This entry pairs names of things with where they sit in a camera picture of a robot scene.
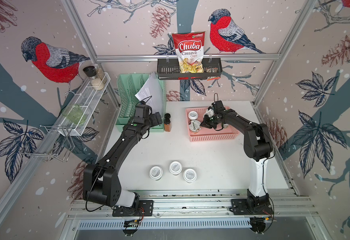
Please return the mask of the black-lid spice jar on shelf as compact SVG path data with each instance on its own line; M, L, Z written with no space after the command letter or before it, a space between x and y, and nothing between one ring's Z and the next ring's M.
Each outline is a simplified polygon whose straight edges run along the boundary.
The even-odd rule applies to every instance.
M90 78L90 84L95 90L100 91L104 89L105 85L103 83L103 79L98 76L94 66L87 66L83 68L83 72L88 78Z

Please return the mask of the green plastic file organizer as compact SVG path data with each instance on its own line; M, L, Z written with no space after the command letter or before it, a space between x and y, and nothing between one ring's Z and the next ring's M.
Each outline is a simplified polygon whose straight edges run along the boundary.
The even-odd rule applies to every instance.
M121 108L116 122L116 128L122 132L124 125L134 115L135 104L138 99L135 94L143 87L149 79L149 74L120 74L117 79Z

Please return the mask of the white-lid yogurt cup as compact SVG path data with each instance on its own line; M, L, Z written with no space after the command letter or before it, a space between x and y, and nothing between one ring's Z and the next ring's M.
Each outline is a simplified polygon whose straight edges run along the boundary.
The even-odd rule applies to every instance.
M183 176L187 183L193 183L197 179L197 172L189 168L184 171Z
M215 115L214 110L212 108L208 108L205 115L207 115L209 118L212 118Z
M150 169L149 176L151 179L158 181L162 178L163 176L163 169L159 166L153 166Z
M193 120L197 120L199 117L199 114L196 111L190 111L188 113L188 118L189 120L193 121Z
M183 166L180 162L178 161L173 161L171 162L171 164L169 165L169 171L171 174L173 174L174 176L179 175L182 172Z

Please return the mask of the red Chuba cassava chips bag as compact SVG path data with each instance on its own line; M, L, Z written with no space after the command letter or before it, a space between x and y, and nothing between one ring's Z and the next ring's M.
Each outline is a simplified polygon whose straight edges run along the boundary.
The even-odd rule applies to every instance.
M205 32L172 34L182 74L203 73Z

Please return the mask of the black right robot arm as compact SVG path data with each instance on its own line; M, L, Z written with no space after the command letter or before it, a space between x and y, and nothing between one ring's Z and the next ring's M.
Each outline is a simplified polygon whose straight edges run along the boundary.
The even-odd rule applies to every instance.
M203 128L218 131L218 126L229 125L244 136L244 152L252 159L252 173L249 192L254 198L268 195L266 170L273 153L273 146L268 126L254 123L233 109L225 108L222 101L215 101L208 108L201 123Z

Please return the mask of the pink plastic basket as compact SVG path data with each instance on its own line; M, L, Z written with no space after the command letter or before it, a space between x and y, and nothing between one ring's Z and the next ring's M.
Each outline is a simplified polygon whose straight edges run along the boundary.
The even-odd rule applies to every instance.
M198 114L197 121L202 122L207 110L208 107L186 109L187 130L191 142L234 140L240 134L234 127L222 128L221 124L218 125L218 130L221 129L220 131L201 127L199 131L193 132L190 128L192 120L189 118L189 113L192 111L196 112Z

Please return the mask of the black wall-mounted basket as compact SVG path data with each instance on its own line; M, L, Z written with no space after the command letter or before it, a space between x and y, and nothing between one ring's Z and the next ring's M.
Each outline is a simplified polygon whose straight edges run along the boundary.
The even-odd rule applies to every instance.
M220 78L223 72L220 58L203 59L203 73L181 73L177 59L158 59L157 74L160 80L207 80Z

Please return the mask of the orange spice jar black lid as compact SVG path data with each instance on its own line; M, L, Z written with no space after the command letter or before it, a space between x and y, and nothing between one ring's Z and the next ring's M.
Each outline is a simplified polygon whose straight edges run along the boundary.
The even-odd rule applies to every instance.
M171 120L168 119L168 118L165 118L165 119L164 119L164 131L165 131L165 132L170 132L171 129L172 129Z

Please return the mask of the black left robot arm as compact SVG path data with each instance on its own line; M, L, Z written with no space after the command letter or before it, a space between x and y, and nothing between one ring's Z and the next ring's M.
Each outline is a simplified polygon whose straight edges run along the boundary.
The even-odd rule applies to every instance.
M134 116L124 125L121 136L96 164L88 164L83 175L83 199L108 207L137 209L139 195L122 189L119 170L133 147L149 135L150 128L161 125L162 116L146 104L135 106Z

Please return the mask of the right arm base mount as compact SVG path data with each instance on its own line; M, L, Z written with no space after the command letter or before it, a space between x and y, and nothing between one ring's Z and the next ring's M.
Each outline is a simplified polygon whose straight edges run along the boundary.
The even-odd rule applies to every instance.
M251 215L250 229L256 234L264 234L274 221L274 203L268 193L256 197L247 190L246 199L231 199L229 211L235 216Z

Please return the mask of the green glass cup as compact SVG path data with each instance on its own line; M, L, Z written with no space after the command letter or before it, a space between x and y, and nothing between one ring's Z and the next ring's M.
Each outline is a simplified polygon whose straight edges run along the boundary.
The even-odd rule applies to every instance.
M62 115L71 123L81 125L86 121L87 116L77 104L69 105L62 111Z

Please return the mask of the white paper stack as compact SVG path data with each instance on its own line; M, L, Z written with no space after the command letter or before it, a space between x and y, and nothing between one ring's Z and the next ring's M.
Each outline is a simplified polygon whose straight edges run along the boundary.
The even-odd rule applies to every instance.
M141 89L135 94L139 101L144 101L152 108L152 112L159 112L161 116L164 114L164 97L163 88L160 80L155 72L152 72L148 80L144 83Z

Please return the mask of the brown foil-lid yogurt cup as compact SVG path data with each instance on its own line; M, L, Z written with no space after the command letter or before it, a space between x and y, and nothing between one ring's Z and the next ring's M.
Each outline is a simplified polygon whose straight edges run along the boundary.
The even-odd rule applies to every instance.
M192 132L192 133L198 133L200 130L201 130L201 122L198 121L198 120L191 120L189 122L189 130Z

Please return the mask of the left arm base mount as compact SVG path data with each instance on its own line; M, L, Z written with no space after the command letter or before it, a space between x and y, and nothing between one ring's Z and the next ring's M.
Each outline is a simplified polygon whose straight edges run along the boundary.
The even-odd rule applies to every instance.
M114 206L112 216L138 217L137 219L123 221L123 233L126 237L132 237L138 231L138 228L142 225L144 217L151 217L153 215L153 208L153 200L140 200L139 195L136 194L131 207L116 205Z

